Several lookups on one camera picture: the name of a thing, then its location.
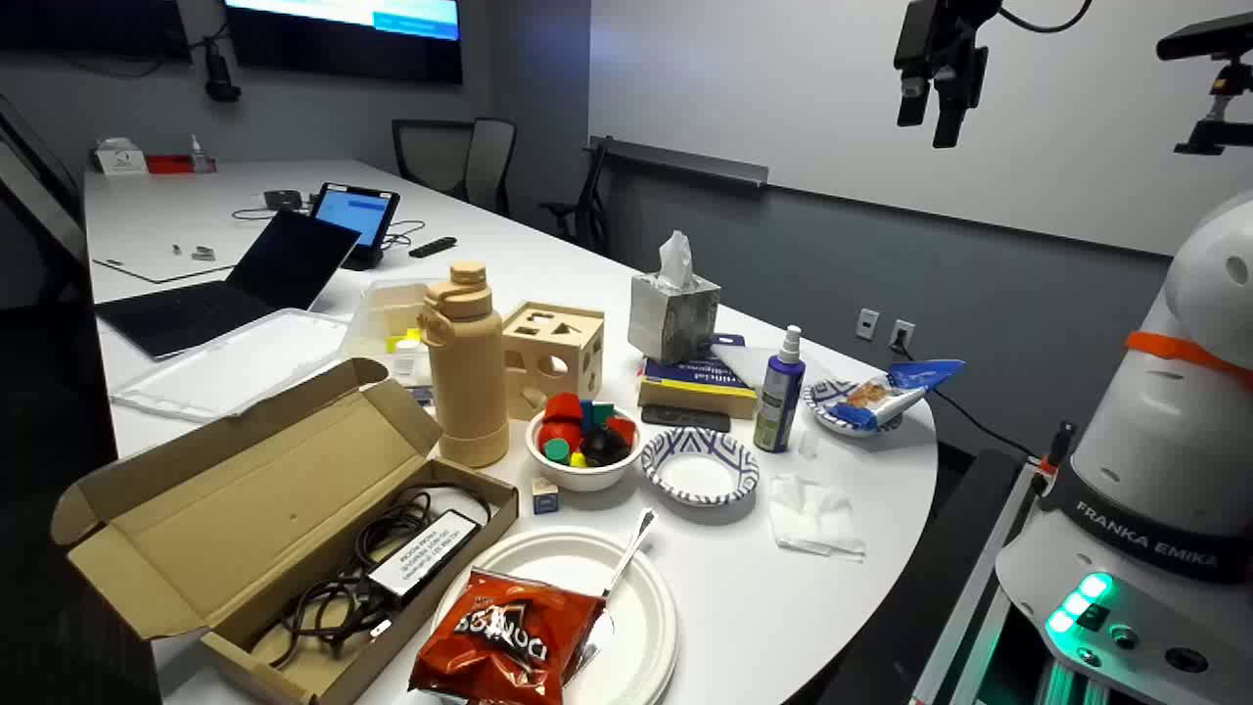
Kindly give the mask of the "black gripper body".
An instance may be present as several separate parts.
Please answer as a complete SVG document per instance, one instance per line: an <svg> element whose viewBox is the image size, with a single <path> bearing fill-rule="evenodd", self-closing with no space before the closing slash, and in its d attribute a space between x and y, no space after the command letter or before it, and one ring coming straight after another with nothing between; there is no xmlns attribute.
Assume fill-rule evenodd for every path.
<svg viewBox="0 0 1253 705"><path fill-rule="evenodd" d="M908 77L933 77L951 67L1003 0L908 0L894 67Z"/></svg>

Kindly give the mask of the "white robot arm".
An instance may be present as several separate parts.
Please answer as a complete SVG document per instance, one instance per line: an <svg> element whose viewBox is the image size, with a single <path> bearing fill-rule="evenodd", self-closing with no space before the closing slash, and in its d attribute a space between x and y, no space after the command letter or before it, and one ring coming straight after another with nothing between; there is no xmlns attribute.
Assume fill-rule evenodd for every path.
<svg viewBox="0 0 1253 705"><path fill-rule="evenodd" d="M1051 662L1148 705L1253 705L1253 196L1175 251L995 580Z"/></svg>

